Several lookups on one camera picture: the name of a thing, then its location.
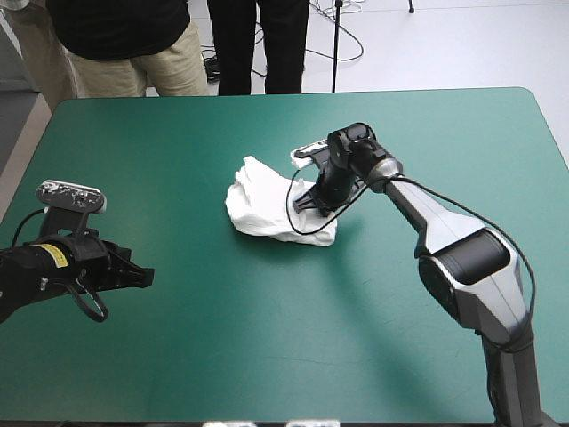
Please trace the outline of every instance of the black pants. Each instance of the black pants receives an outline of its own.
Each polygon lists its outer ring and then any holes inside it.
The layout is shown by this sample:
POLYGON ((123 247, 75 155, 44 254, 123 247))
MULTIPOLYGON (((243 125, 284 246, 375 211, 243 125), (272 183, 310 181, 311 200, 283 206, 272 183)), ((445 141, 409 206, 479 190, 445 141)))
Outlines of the black pants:
MULTIPOLYGON (((301 93, 309 0, 257 0, 265 35, 266 93, 301 93)), ((251 93, 255 0, 207 0, 220 95, 251 93)))

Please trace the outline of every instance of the person's legs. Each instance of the person's legs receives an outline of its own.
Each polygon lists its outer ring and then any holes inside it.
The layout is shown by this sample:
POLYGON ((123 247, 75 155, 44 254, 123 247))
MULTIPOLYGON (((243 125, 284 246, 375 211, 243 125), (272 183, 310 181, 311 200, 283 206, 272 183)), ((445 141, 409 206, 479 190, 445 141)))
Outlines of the person's legs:
POLYGON ((208 95, 197 25, 192 21, 178 41, 155 55, 132 59, 161 96, 208 95))
POLYGON ((64 100, 76 98, 76 82, 65 49, 55 36, 45 8, 30 4, 20 11, 5 11, 18 38, 29 74, 52 111, 64 100))
POLYGON ((147 77, 131 60, 87 60, 69 55, 78 75, 82 98, 144 96, 147 77))
POLYGON ((255 0, 207 0, 220 65, 220 95, 251 93, 255 0))
POLYGON ((301 93, 309 0, 258 0, 267 57, 266 93, 301 93))

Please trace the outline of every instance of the yellow warning label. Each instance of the yellow warning label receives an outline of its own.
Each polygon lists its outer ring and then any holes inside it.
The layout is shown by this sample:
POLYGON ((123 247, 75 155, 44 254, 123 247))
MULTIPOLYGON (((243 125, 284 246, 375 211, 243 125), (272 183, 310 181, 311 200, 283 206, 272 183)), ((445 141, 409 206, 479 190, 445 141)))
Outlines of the yellow warning label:
POLYGON ((68 259, 65 257, 63 252, 57 246, 49 245, 47 243, 42 243, 33 246, 39 246, 45 249, 49 253, 49 255, 52 256, 53 261, 55 262, 55 267, 57 267, 58 269, 62 269, 63 267, 68 266, 68 259))

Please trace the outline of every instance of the khaki pants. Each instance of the khaki pants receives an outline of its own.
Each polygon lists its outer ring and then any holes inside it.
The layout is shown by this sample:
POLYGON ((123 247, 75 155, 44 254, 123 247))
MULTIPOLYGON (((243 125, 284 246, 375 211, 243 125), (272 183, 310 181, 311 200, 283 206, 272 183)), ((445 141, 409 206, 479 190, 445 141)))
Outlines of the khaki pants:
POLYGON ((75 54, 70 58, 82 97, 144 96, 148 80, 161 96, 209 94, 197 25, 193 21, 176 43, 155 55, 129 60, 87 60, 75 54))
POLYGON ((4 10, 18 38, 26 68, 53 111, 64 100, 76 98, 76 82, 47 10, 30 3, 20 11, 4 10))

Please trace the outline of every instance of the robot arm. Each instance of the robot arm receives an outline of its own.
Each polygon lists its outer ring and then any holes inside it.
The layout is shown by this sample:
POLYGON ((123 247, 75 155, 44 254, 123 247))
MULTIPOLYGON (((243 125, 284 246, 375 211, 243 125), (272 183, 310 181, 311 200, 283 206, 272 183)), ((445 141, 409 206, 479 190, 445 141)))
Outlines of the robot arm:
POLYGON ((46 181, 36 195, 48 205, 39 237, 0 250, 0 323, 20 307, 63 294, 71 294, 81 311, 102 322, 108 310, 98 292, 152 284, 154 270, 132 263, 130 249, 101 240, 97 230, 87 228, 89 214, 105 211, 107 199, 100 191, 46 181))
POLYGON ((316 208, 327 215, 346 205, 359 178, 373 192, 385 193, 418 232, 414 255, 423 285, 462 327, 482 336, 496 423, 556 425, 541 411, 519 255, 508 241, 405 181, 401 164, 367 125, 330 133, 327 147, 303 148, 295 155, 311 156, 320 167, 317 183, 294 202, 297 212, 316 208))

